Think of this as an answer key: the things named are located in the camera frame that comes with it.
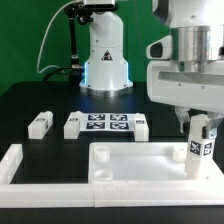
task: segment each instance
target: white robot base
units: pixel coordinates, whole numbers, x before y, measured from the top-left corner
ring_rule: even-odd
[[[123,57],[123,22],[112,12],[92,15],[90,23],[90,57],[85,63],[81,92],[96,96],[129,93],[128,62]]]

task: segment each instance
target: white block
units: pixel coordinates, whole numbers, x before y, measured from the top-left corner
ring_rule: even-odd
[[[71,113],[64,125],[64,139],[77,139],[80,132],[80,120],[83,113],[77,111]]]
[[[22,159],[22,145],[11,145],[0,163],[0,185],[10,184]]]
[[[185,166],[189,179],[208,179],[211,176],[215,140],[202,138],[202,129],[209,121],[210,119],[204,114],[191,118]]]
[[[53,113],[40,113],[28,127],[29,139],[42,139],[53,124]]]
[[[144,114],[134,115],[134,135],[136,142],[149,140],[149,128]]]

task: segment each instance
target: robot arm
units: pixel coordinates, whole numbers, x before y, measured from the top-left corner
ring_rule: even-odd
[[[113,97],[131,91],[128,62],[123,57],[123,22],[113,13],[117,8],[115,0],[84,0],[72,5],[79,24],[89,23],[90,28],[90,57],[80,82],[82,92]]]
[[[224,114],[224,1],[152,4],[153,14],[170,27],[170,35],[147,48],[148,58],[154,59],[147,70],[148,95],[152,101],[176,106],[181,131],[189,130],[185,171],[189,178],[207,178]],[[190,118],[190,108],[208,115]]]

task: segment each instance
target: green backdrop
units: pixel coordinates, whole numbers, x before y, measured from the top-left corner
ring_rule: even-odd
[[[66,0],[7,0],[0,7],[0,95],[12,84],[21,81],[39,81],[43,75],[36,72],[36,61],[45,29],[54,13]],[[123,20],[124,56],[129,62],[130,79],[146,80],[146,47],[165,36],[163,27],[151,15],[151,0],[119,2],[116,12]],[[89,29],[77,26],[77,43],[81,62],[89,56]],[[48,64],[70,65],[68,21],[61,13],[50,30],[41,67]],[[64,80],[54,77],[51,80]]]

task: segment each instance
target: black cable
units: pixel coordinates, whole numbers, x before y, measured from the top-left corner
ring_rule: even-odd
[[[79,57],[76,44],[76,27],[74,18],[77,16],[78,8],[74,4],[65,8],[65,14],[68,16],[69,31],[70,31],[70,44],[71,44],[71,64],[79,64]]]
[[[53,75],[55,75],[56,73],[62,72],[62,71],[64,71],[64,70],[72,70],[72,68],[71,68],[71,67],[61,67],[61,68],[57,68],[57,69],[55,69],[55,70],[52,71],[52,72],[48,72],[48,73],[44,76],[44,78],[43,78],[42,81],[46,82],[46,81],[47,81],[49,78],[51,78]]]
[[[71,70],[71,72],[70,73],[62,73],[65,70]],[[46,82],[53,75],[73,76],[73,77],[78,77],[80,79],[82,77],[82,73],[83,73],[83,68],[62,67],[62,68],[58,68],[52,72],[47,73],[44,76],[42,81]]]

